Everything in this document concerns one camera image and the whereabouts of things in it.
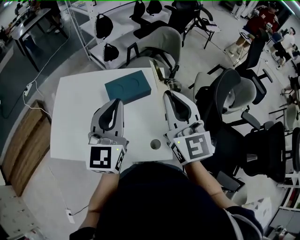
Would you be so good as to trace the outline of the white patterned box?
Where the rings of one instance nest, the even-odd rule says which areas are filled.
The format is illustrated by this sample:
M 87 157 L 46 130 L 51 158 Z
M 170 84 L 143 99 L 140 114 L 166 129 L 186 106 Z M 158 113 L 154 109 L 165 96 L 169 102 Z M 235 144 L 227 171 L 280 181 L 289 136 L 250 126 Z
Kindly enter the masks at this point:
M 272 204 L 269 197 L 246 203 L 242 205 L 242 207 L 254 212 L 255 217 L 262 228 L 265 228 L 272 219 Z

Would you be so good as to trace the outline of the person's left forearm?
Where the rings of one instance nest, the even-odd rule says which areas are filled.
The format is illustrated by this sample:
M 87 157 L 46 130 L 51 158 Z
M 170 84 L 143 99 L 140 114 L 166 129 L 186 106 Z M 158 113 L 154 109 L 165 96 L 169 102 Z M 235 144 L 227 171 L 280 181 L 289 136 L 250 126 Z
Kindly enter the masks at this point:
M 86 216 L 88 226 L 96 227 L 105 203 L 118 187 L 119 179 L 119 174 L 102 174 L 100 182 L 89 202 Z

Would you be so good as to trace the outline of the dark framed table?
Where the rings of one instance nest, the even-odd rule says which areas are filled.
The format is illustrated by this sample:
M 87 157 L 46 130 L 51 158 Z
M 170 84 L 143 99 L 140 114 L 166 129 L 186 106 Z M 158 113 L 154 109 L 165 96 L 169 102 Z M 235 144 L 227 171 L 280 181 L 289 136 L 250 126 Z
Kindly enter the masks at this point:
M 51 9 L 50 8 L 43 8 L 39 10 L 38 12 L 34 13 L 34 18 L 31 19 L 30 22 L 28 22 L 26 25 L 24 23 L 21 23 L 19 26 L 17 26 L 11 33 L 12 39 L 16 42 L 16 45 L 18 46 L 19 50 L 21 51 L 21 54 L 23 56 L 26 56 L 30 63 L 33 65 L 33 67 L 36 69 L 37 72 L 39 72 L 39 69 L 34 62 L 31 54 L 29 53 L 27 47 L 25 46 L 25 43 L 23 41 L 24 36 L 29 33 L 29 31 L 35 27 L 38 26 L 40 30 L 42 30 L 41 26 L 39 25 L 39 22 L 45 18 L 46 16 L 50 17 L 51 22 L 53 25 L 59 30 L 59 32 L 62 34 L 63 37 L 68 39 L 67 34 L 65 31 L 59 26 L 58 23 L 54 20 L 54 18 L 50 14 Z

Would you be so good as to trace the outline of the person's right forearm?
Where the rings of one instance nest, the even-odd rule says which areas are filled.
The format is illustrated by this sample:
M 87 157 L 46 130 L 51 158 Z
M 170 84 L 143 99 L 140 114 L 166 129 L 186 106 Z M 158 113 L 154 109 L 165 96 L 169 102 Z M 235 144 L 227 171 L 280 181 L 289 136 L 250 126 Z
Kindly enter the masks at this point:
M 201 186 L 212 198 L 217 206 L 227 209 L 237 206 L 223 192 L 219 182 L 206 170 L 200 161 L 194 161 L 184 165 L 188 178 Z

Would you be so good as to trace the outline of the teal rectangular box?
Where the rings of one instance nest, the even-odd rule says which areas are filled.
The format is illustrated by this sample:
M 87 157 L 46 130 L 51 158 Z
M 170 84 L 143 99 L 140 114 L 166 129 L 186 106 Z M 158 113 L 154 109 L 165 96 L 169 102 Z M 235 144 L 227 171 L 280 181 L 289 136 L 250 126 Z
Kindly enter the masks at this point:
M 124 105 L 151 94 L 151 87 L 142 70 L 108 82 L 105 88 L 110 100 L 120 99 Z

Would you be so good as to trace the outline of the black high-back office chair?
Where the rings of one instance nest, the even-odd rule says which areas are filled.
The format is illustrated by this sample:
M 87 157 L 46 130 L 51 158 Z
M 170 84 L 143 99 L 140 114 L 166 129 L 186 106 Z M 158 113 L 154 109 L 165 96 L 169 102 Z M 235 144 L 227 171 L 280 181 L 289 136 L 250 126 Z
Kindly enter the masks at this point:
M 258 64 L 267 38 L 267 32 L 260 29 L 250 44 L 246 60 L 235 68 L 235 71 L 239 74 L 240 81 L 229 91 L 226 98 L 225 109 L 228 112 L 241 109 L 249 104 L 257 105 L 267 94 L 267 90 L 261 80 L 268 78 L 270 82 L 273 82 L 271 76 L 265 69 L 262 75 L 257 75 L 252 69 Z

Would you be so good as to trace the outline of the group of black backpacks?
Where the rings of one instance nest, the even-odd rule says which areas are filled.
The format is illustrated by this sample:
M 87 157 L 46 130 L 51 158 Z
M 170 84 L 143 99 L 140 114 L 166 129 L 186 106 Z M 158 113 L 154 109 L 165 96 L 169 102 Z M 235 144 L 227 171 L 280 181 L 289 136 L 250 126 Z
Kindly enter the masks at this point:
M 164 10 L 153 14 L 142 10 L 141 16 L 135 11 L 135 7 L 149 5 L 149 1 L 104 1 L 88 6 L 97 43 L 90 54 L 105 69 L 119 68 L 126 63 L 127 48 L 138 41 L 134 35 L 136 30 L 155 21 L 167 20 L 169 14 Z

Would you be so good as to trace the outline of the wooden platform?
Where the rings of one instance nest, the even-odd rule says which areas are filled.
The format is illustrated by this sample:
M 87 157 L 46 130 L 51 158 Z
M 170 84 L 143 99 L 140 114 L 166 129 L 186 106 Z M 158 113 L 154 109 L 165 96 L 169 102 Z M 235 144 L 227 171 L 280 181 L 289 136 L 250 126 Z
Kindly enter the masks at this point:
M 18 197 L 50 149 L 51 120 L 44 110 L 43 101 L 35 100 L 19 123 L 2 162 L 4 178 Z

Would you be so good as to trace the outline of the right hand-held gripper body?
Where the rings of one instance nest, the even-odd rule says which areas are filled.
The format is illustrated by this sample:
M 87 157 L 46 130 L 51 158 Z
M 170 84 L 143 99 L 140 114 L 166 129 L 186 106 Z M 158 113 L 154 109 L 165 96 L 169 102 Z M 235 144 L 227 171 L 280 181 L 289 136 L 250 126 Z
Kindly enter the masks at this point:
M 199 120 L 166 133 L 168 146 L 181 165 L 202 161 L 214 153 L 210 132 L 204 129 L 204 122 Z

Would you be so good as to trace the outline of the grey shell chair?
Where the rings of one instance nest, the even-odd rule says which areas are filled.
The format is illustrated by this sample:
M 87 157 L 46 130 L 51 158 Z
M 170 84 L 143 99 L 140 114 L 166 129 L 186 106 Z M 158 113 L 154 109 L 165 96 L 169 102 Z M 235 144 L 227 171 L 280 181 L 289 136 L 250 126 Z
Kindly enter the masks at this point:
M 163 26 L 127 48 L 126 67 L 144 68 L 154 59 L 169 69 L 169 78 L 179 70 L 181 35 L 174 28 Z

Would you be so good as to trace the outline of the white perforated panel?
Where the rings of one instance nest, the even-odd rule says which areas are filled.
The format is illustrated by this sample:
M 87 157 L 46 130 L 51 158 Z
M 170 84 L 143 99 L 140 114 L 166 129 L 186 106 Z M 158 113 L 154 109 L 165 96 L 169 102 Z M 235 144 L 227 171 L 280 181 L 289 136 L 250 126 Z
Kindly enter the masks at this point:
M 0 186 L 0 226 L 7 239 L 21 237 L 39 226 L 22 198 L 11 186 Z

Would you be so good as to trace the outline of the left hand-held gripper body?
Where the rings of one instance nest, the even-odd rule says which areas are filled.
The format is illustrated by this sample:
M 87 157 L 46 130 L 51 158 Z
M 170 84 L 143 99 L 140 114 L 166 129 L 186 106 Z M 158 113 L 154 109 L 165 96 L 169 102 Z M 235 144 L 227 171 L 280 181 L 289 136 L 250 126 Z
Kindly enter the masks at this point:
M 129 141 L 124 137 L 101 136 L 92 132 L 88 138 L 90 154 L 86 160 L 87 169 L 97 173 L 118 174 Z

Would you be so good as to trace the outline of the white metal shelf rack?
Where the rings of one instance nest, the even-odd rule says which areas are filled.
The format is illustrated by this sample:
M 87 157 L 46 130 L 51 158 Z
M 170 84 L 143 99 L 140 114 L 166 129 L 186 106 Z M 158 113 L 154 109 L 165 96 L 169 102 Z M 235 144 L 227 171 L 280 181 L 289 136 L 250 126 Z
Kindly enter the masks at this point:
M 134 13 L 136 0 L 127 1 L 70 1 L 66 0 L 68 12 L 82 48 L 87 57 L 103 70 L 120 68 L 126 63 L 127 48 L 138 41 L 133 33 L 140 24 L 130 16 Z M 106 39 L 96 37 L 96 17 L 109 17 L 113 29 Z M 115 46 L 119 51 L 117 59 L 104 61 L 105 44 Z

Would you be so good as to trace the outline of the person's dark shirt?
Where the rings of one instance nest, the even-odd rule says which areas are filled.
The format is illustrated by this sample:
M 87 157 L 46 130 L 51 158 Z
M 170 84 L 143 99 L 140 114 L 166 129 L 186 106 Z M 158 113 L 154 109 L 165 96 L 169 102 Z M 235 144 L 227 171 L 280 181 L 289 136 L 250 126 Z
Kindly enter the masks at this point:
M 120 175 L 96 227 L 86 217 L 69 240 L 262 240 L 252 210 L 222 209 L 183 170 L 163 163 L 133 165 Z

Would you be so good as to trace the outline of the black mesh office chair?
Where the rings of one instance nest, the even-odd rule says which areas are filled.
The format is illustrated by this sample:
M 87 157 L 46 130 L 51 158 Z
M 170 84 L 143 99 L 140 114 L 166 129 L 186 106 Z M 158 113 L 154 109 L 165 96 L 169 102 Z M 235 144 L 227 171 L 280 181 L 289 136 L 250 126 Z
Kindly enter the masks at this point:
M 229 124 L 220 129 L 213 166 L 234 176 L 241 168 L 250 177 L 262 174 L 276 183 L 285 179 L 285 133 L 282 122 L 273 123 L 269 128 L 252 129 L 242 135 Z

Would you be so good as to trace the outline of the white shelf frame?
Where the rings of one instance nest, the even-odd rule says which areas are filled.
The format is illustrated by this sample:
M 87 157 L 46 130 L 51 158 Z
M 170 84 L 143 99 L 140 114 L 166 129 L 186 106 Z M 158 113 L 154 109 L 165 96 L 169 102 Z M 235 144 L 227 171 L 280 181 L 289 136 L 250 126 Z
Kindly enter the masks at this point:
M 300 212 L 300 172 L 288 173 L 284 183 L 277 187 L 286 191 L 279 209 Z

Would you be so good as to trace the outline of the grey chair with black back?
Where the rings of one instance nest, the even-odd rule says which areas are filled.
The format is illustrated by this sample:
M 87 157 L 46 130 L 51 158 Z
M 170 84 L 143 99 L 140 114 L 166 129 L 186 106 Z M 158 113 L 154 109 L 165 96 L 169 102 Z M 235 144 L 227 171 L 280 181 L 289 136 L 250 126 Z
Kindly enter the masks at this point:
M 223 125 L 223 115 L 248 107 L 256 97 L 255 84 L 232 69 L 218 77 L 199 72 L 193 86 L 193 99 L 205 130 L 216 135 Z

